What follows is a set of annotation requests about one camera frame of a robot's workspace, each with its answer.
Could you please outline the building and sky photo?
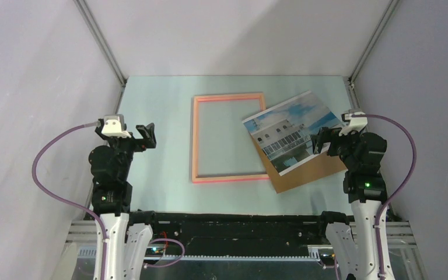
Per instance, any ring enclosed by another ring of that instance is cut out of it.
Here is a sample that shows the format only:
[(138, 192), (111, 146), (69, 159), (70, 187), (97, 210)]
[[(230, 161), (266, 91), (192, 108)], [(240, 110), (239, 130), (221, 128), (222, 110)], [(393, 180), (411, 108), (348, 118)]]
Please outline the building and sky photo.
[(312, 135), (323, 127), (344, 126), (311, 91), (252, 115), (242, 123), (280, 176), (317, 156), (313, 153)]

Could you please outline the orange wooden picture frame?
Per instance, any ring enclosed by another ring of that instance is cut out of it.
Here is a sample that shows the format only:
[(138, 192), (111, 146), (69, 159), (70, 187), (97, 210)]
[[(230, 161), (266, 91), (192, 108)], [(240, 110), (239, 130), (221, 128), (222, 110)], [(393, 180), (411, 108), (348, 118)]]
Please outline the orange wooden picture frame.
[(257, 100), (261, 110), (266, 109), (265, 97), (263, 93), (233, 93), (233, 94), (213, 94), (193, 97), (192, 111), (192, 154), (191, 154), (191, 182), (194, 184), (204, 183), (231, 183), (240, 181), (261, 181), (269, 180), (269, 176), (265, 174), (246, 174), (246, 175), (226, 175), (216, 177), (198, 175), (198, 148), (199, 148), (199, 107), (205, 102), (232, 102)]

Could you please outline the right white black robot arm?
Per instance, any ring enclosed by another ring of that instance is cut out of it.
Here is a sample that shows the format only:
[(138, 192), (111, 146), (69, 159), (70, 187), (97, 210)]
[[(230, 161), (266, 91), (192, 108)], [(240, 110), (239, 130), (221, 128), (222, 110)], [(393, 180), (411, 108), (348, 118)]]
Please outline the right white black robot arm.
[(386, 219), (379, 209), (387, 200), (379, 172), (387, 142), (371, 132), (341, 135), (340, 128), (323, 127), (312, 135), (313, 152), (329, 144), (328, 156), (337, 156), (347, 168), (343, 191), (348, 195), (355, 227), (340, 212), (324, 211), (316, 236), (334, 250), (336, 273), (342, 279), (394, 279), (389, 258)]

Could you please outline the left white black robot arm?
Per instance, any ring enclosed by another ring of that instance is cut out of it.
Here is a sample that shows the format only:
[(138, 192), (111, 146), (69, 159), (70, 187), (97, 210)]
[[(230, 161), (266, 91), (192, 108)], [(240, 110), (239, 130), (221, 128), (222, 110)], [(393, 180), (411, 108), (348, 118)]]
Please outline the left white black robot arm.
[(156, 147), (155, 125), (137, 125), (140, 139), (126, 130), (123, 121), (100, 120), (96, 134), (107, 142), (89, 155), (93, 175), (93, 212), (102, 224), (97, 227), (103, 240), (98, 243), (96, 279), (139, 279), (149, 243), (159, 240), (161, 227), (152, 221), (130, 220), (132, 185), (127, 181), (134, 154)]

